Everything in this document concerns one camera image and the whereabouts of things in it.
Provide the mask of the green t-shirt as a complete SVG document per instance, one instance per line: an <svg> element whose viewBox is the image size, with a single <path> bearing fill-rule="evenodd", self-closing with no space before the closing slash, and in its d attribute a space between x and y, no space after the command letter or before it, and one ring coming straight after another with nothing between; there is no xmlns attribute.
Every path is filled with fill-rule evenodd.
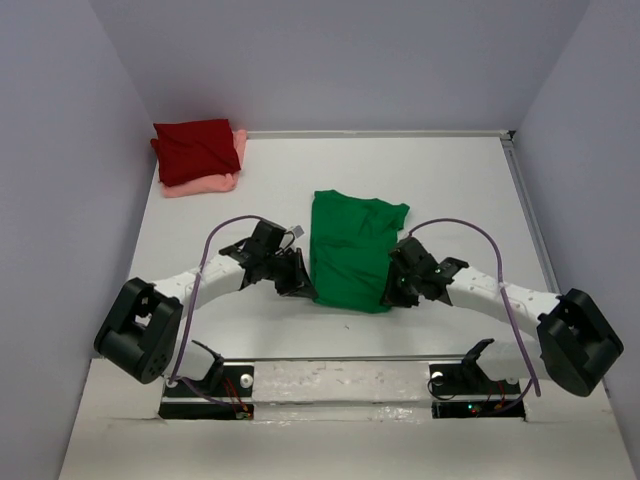
<svg viewBox="0 0 640 480"><path fill-rule="evenodd" d="M310 278L318 305L365 314L385 313L381 303L389 251L410 207L336 190L316 191L311 204Z"/></svg>

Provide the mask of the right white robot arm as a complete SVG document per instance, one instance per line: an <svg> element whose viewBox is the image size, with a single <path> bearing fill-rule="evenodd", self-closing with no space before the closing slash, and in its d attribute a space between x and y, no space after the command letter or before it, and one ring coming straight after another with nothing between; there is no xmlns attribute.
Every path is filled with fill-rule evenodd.
<svg viewBox="0 0 640 480"><path fill-rule="evenodd" d="M498 279L453 257L437 261L414 237L396 244L382 304L411 308L421 300L474 311L507 324L512 343L478 341L461 361L460 379L482 392L495 381L550 380L588 397L624 351L594 300L571 289L539 292Z"/></svg>

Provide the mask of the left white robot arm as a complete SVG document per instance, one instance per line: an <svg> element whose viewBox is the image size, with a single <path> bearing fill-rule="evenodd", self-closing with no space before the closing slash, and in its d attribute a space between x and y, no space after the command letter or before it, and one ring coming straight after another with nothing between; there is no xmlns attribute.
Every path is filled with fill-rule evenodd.
<svg viewBox="0 0 640 480"><path fill-rule="evenodd" d="M128 280L94 340L95 351L142 384L158 378L212 397L224 375L223 357L190 331L197 309L262 281L281 297L314 299L317 292L296 241L285 228L256 217L253 232L217 253L206 245L199 264L166 279Z"/></svg>

